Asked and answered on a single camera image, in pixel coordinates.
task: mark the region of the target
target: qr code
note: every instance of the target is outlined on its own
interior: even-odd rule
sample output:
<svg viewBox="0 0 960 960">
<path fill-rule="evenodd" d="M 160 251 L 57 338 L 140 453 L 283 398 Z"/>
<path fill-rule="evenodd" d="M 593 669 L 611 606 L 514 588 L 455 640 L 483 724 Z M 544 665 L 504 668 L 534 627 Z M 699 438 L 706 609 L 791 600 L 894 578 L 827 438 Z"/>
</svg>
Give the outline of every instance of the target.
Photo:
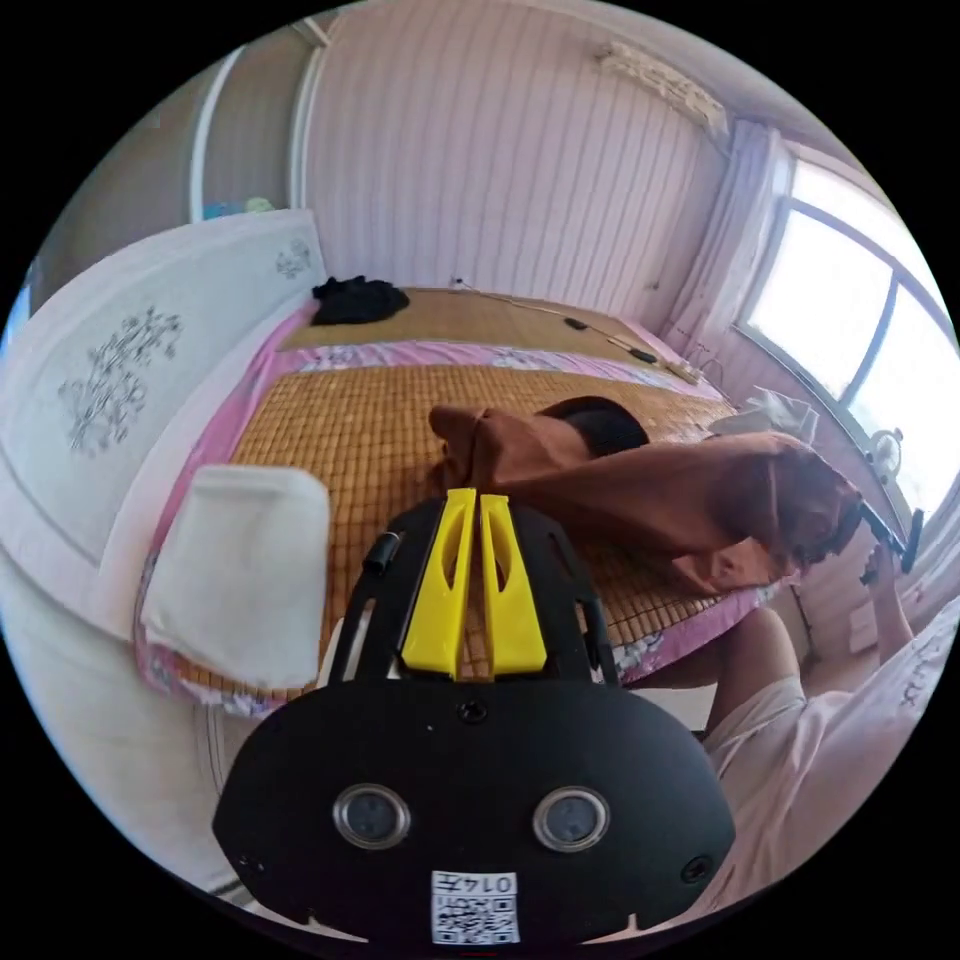
<svg viewBox="0 0 960 960">
<path fill-rule="evenodd" d="M 515 873 L 433 872 L 433 942 L 519 943 Z"/>
</svg>

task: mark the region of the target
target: yellow bracket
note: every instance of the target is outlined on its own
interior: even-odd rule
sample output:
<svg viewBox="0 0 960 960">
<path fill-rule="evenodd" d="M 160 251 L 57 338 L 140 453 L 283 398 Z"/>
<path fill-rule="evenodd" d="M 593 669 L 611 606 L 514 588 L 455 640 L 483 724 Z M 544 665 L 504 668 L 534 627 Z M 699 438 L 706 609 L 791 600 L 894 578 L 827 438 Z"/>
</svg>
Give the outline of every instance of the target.
<svg viewBox="0 0 960 960">
<path fill-rule="evenodd" d="M 480 521 L 491 673 L 539 673 L 546 664 L 547 649 L 508 498 L 484 494 L 480 498 Z"/>
<path fill-rule="evenodd" d="M 401 657 L 411 670 L 457 678 L 467 616 L 477 491 L 450 490 L 423 571 Z"/>
</svg>

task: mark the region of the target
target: windowsill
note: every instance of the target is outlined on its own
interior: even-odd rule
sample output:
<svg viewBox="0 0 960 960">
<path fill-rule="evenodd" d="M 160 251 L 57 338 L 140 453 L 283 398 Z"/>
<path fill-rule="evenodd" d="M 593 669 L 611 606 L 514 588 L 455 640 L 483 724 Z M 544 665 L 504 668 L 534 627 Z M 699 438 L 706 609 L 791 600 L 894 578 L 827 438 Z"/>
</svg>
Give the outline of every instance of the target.
<svg viewBox="0 0 960 960">
<path fill-rule="evenodd" d="M 866 441 L 867 436 L 861 429 L 860 425 L 853 420 L 849 415 L 845 415 L 844 411 L 841 411 L 837 407 L 836 401 L 831 397 L 820 384 L 812 380 L 807 374 L 800 370 L 796 363 L 775 343 L 768 340 L 763 336 L 762 333 L 752 330 L 746 326 L 734 325 L 733 329 L 740 334 L 740 336 L 749 340 L 752 344 L 762 350 L 771 360 L 781 366 L 791 377 L 794 378 L 805 390 L 813 395 L 813 397 L 820 403 L 824 410 L 830 415 L 834 423 L 846 434 L 847 438 L 850 441 L 850 444 L 857 450 L 860 456 L 863 458 L 864 465 L 870 470 L 873 474 L 873 468 L 870 465 L 869 461 L 866 458 Z M 904 498 L 903 494 L 900 492 L 900 489 L 894 484 L 894 489 L 890 490 L 889 488 L 883 486 L 879 480 L 877 480 L 877 487 L 886 500 L 887 506 L 890 508 L 890 515 L 895 517 L 897 520 L 897 529 L 893 532 L 901 539 L 905 540 L 907 534 L 906 531 L 910 528 L 911 512 L 910 508 L 907 506 L 907 501 Z"/>
</svg>

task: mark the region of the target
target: brown cloth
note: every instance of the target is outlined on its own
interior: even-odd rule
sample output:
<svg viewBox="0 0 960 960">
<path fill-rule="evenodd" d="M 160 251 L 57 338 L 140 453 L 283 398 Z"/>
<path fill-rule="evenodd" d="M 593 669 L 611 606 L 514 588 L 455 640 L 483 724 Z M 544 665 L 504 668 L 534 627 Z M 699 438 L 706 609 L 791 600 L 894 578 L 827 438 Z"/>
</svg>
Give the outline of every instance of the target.
<svg viewBox="0 0 960 960">
<path fill-rule="evenodd" d="M 533 416 L 434 407 L 430 426 L 445 441 L 434 488 L 505 494 L 571 535 L 629 549 L 701 596 L 806 572 L 840 553 L 860 523 L 860 493 L 793 437 L 708 437 L 594 457 L 558 419 L 576 402 Z"/>
</svg>

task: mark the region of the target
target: white shirt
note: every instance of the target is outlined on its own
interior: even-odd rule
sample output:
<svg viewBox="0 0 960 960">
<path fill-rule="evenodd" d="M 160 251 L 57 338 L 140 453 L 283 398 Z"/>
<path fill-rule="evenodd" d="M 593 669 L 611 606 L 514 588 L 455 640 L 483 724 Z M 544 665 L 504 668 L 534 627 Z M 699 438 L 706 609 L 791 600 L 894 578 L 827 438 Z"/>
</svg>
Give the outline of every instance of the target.
<svg viewBox="0 0 960 960">
<path fill-rule="evenodd" d="M 798 677 L 771 684 L 704 741 L 737 838 L 710 886 L 676 927 L 730 906 L 812 857 L 856 813 L 896 760 L 946 663 L 960 597 L 857 690 L 808 699 Z"/>
</svg>

